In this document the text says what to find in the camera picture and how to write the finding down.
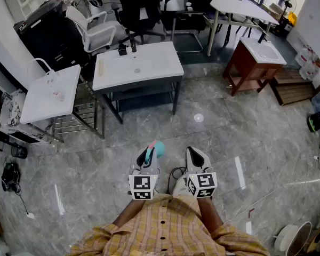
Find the white round appliance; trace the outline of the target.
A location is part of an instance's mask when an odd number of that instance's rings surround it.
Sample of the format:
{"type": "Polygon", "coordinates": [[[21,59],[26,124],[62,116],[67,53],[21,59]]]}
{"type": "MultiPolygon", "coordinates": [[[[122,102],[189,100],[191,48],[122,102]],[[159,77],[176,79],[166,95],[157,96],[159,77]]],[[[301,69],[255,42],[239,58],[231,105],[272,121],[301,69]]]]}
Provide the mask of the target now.
{"type": "Polygon", "coordinates": [[[274,236],[274,248],[285,252],[285,256],[297,256],[306,245],[311,233],[311,222],[286,225],[277,236],[274,236]]]}

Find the black green helmet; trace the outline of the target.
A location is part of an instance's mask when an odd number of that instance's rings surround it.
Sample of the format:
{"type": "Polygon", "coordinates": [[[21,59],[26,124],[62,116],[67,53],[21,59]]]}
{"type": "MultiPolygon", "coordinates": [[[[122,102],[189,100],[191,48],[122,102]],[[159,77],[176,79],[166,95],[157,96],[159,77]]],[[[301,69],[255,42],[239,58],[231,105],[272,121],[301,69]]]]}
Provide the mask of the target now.
{"type": "Polygon", "coordinates": [[[307,117],[307,126],[312,133],[320,129],[320,111],[307,117]]]}

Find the black cantilever chair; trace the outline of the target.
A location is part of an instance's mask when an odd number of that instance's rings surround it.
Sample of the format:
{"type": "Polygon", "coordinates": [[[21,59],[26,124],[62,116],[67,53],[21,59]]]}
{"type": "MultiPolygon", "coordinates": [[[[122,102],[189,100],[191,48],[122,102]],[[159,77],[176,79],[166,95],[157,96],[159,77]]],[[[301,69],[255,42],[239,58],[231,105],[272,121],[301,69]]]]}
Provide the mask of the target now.
{"type": "Polygon", "coordinates": [[[166,35],[174,41],[175,35],[191,35],[195,39],[197,34],[207,26],[204,17],[214,19],[215,9],[210,6],[212,0],[164,0],[164,8],[161,11],[161,21],[166,35]],[[171,10],[168,4],[172,1],[184,2],[184,6],[178,10],[171,10]],[[186,3],[191,2],[193,11],[186,10],[186,3]]]}

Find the black standing fan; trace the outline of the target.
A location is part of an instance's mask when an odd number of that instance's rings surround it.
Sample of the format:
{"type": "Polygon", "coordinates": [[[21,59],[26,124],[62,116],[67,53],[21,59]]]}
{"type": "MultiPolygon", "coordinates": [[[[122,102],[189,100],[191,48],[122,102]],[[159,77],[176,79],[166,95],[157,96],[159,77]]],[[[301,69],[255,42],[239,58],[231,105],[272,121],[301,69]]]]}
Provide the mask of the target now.
{"type": "Polygon", "coordinates": [[[294,26],[289,22],[289,13],[295,12],[297,1],[296,0],[277,0],[277,6],[279,6],[283,12],[281,13],[278,25],[275,28],[275,33],[280,37],[286,37],[294,26]]]}

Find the wooden crate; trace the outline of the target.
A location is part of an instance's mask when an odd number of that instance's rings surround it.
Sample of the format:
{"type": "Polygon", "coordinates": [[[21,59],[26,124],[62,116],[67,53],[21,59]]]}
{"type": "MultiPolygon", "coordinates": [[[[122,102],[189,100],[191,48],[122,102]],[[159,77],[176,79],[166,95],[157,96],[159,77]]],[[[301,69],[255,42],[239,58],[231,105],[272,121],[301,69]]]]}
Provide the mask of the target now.
{"type": "Polygon", "coordinates": [[[297,69],[283,68],[269,84],[281,106],[311,100],[315,93],[312,82],[304,80],[297,69]]]}

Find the marble patterned panel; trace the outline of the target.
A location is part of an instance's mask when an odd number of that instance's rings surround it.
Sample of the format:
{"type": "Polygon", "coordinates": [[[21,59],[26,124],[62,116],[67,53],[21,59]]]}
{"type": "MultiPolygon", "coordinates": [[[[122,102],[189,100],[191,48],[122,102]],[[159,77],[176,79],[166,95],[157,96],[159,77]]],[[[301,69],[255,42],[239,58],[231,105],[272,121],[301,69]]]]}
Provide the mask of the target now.
{"type": "Polygon", "coordinates": [[[0,131],[28,144],[46,145],[51,138],[29,125],[20,123],[26,94],[18,89],[3,99],[0,113],[0,131]]]}

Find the small white basin stand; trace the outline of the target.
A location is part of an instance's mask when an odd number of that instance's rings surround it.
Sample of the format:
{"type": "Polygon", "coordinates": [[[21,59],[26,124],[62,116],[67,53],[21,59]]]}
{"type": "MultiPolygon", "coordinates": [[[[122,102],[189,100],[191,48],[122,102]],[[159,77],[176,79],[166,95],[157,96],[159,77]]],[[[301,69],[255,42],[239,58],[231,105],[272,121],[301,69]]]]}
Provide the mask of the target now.
{"type": "Polygon", "coordinates": [[[28,89],[20,122],[28,124],[69,115],[73,109],[80,72],[80,65],[74,65],[59,70],[60,76],[45,75],[35,80],[28,89]],[[52,92],[62,93],[64,101],[52,97],[52,92]]]}

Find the black mesh office chair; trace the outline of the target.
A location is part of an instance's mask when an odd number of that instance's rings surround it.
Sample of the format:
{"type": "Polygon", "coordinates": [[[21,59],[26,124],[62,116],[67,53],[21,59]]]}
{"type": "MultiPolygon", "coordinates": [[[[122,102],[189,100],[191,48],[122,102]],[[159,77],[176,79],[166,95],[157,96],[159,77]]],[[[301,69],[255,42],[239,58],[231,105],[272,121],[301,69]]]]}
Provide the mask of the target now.
{"type": "Polygon", "coordinates": [[[159,36],[165,40],[165,35],[153,31],[155,24],[161,20],[161,0],[119,0],[120,6],[112,6],[116,20],[126,29],[128,36],[141,38],[144,35],[159,36]]]}

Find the pack of water bottles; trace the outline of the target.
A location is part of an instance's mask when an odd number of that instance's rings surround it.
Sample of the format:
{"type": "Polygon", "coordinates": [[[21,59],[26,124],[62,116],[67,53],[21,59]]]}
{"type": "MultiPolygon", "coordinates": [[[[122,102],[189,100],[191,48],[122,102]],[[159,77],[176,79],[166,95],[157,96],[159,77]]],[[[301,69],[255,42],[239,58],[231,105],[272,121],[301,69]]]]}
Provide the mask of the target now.
{"type": "Polygon", "coordinates": [[[309,45],[303,48],[295,56],[296,62],[301,67],[299,75],[308,81],[312,81],[320,72],[320,58],[309,45]]]}

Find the person's left forearm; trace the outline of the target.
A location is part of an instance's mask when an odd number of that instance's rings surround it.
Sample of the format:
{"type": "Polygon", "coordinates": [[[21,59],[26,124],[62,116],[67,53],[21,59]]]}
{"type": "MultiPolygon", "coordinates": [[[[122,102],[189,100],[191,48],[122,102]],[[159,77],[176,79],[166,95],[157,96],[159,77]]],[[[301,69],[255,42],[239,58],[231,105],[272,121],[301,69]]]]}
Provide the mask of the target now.
{"type": "Polygon", "coordinates": [[[146,200],[131,200],[121,214],[114,220],[113,224],[120,228],[133,219],[143,208],[146,200]]]}

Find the metal rack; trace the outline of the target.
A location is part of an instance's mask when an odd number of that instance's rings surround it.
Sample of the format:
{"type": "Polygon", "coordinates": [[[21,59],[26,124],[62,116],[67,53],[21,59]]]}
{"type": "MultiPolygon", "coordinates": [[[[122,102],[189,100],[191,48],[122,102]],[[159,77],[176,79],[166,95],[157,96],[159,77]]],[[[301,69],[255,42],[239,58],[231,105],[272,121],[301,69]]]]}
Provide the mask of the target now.
{"type": "Polygon", "coordinates": [[[59,136],[90,131],[104,139],[104,120],[99,120],[99,109],[104,110],[103,104],[96,98],[90,84],[80,75],[72,112],[52,120],[51,134],[59,136]]]}

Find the person's right forearm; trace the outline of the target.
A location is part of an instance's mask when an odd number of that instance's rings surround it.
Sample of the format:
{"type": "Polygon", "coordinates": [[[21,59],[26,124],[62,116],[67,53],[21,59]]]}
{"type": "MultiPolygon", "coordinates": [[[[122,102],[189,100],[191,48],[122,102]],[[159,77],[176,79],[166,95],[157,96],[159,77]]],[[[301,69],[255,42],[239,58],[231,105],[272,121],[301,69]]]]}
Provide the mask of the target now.
{"type": "Polygon", "coordinates": [[[223,222],[215,208],[214,203],[209,197],[198,198],[197,202],[202,217],[202,223],[211,234],[215,230],[219,229],[223,225],[223,222]]]}

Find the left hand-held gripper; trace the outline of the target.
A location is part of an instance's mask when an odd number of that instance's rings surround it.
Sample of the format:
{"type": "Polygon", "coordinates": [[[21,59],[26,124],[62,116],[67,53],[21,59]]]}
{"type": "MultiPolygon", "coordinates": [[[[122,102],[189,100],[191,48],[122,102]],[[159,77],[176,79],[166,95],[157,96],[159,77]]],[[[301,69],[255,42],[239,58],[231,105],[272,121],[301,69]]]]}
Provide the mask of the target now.
{"type": "Polygon", "coordinates": [[[150,151],[149,164],[146,163],[147,150],[147,147],[139,150],[132,158],[134,166],[128,182],[133,200],[152,200],[158,183],[160,169],[157,168],[157,150],[153,148],[150,151]]]}

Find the black mesh bin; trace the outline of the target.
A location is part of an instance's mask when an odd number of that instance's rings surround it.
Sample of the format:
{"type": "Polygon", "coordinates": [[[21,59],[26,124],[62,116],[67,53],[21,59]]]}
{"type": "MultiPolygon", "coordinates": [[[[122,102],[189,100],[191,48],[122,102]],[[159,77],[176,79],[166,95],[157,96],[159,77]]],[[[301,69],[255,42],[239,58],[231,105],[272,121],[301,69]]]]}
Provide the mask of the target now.
{"type": "Polygon", "coordinates": [[[12,157],[20,158],[20,159],[26,159],[28,155],[27,148],[20,146],[18,144],[14,144],[11,146],[11,155],[12,157]]]}

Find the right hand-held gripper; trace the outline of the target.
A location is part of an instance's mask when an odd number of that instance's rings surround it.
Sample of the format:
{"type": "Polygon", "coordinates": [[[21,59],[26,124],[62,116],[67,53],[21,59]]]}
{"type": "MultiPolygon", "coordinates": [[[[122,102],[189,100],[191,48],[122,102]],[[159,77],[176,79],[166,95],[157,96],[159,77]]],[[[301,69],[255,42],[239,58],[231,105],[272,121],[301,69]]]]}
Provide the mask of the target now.
{"type": "Polygon", "coordinates": [[[217,175],[209,157],[195,147],[186,149],[186,186],[195,198],[212,197],[217,188],[217,175]]]}

